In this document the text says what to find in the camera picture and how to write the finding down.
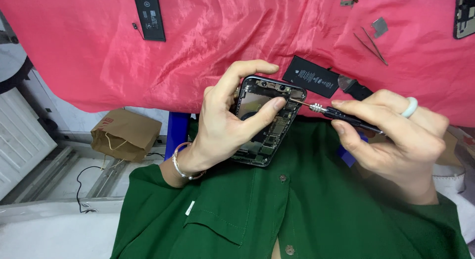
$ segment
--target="black screwdriver handle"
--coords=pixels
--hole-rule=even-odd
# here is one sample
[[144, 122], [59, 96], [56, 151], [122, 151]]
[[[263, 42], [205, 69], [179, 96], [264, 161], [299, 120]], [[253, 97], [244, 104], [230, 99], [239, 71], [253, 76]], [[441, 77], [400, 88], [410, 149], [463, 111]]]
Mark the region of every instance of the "black screwdriver handle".
[[381, 129], [377, 128], [376, 126], [371, 125], [371, 124], [361, 120], [360, 118], [358, 118], [356, 116], [348, 115], [348, 114], [346, 114], [342, 111], [339, 111], [339, 110], [337, 110], [333, 107], [326, 107], [326, 112], [324, 113], [324, 116], [328, 117], [330, 119], [342, 120], [342, 121], [345, 121], [345, 122], [351, 124], [354, 127], [359, 127], [359, 128], [366, 129], [366, 130], [371, 130], [371, 131], [376, 132], [377, 134], [384, 135], [383, 131], [381, 131]]

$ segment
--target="phone battery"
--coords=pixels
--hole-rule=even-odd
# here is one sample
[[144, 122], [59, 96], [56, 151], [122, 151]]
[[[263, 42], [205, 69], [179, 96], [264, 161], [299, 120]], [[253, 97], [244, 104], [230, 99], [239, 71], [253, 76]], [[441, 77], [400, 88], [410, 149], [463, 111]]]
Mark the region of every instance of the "phone battery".
[[158, 0], [135, 0], [145, 40], [165, 41], [162, 14]]
[[338, 89], [338, 76], [339, 74], [315, 63], [294, 56], [282, 79], [331, 98]]

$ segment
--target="green shirt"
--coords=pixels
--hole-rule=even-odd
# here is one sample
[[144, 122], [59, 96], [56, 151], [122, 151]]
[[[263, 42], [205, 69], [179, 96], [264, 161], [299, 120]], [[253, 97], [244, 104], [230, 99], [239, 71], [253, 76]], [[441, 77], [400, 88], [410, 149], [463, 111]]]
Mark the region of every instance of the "green shirt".
[[[111, 258], [470, 258], [456, 206], [380, 201], [336, 155], [326, 122], [294, 122], [265, 168], [223, 162], [182, 189], [130, 174]], [[194, 205], [186, 215], [191, 203]]]

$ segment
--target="tweezers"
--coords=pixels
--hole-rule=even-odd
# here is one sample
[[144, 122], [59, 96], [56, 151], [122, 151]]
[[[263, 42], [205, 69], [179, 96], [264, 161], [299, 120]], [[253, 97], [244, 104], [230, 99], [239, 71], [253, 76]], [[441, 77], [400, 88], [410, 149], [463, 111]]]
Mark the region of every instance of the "tweezers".
[[381, 55], [380, 50], [378, 49], [378, 47], [377, 47], [376, 44], [374, 43], [373, 39], [371, 39], [371, 37], [370, 37], [370, 35], [368, 34], [368, 32], [367, 32], [364, 28], [363, 28], [363, 31], [366, 33], [366, 35], [368, 36], [368, 38], [371, 40], [371, 43], [373, 44], [373, 46], [374, 46], [374, 48], [376, 49], [377, 53], [376, 53], [374, 50], [372, 50], [367, 44], [365, 44], [365, 43], [363, 42], [363, 40], [361, 40], [355, 33], [353, 33], [353, 34], [356, 36], [356, 38], [358, 38], [358, 40], [359, 40], [367, 49], [371, 50], [371, 52], [372, 52], [374, 55], [376, 55], [378, 58], [380, 58], [380, 59], [384, 62], [384, 64], [386, 64], [386, 66], [388, 66], [388, 63], [384, 60], [383, 56]]

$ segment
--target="shirt pocket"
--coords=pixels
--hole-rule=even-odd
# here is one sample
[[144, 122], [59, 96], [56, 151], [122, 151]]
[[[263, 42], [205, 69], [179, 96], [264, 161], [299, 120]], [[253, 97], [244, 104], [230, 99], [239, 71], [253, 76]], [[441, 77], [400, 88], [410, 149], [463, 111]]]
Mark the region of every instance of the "shirt pocket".
[[252, 202], [255, 170], [220, 170], [202, 181], [184, 227], [198, 224], [230, 242], [242, 245]]

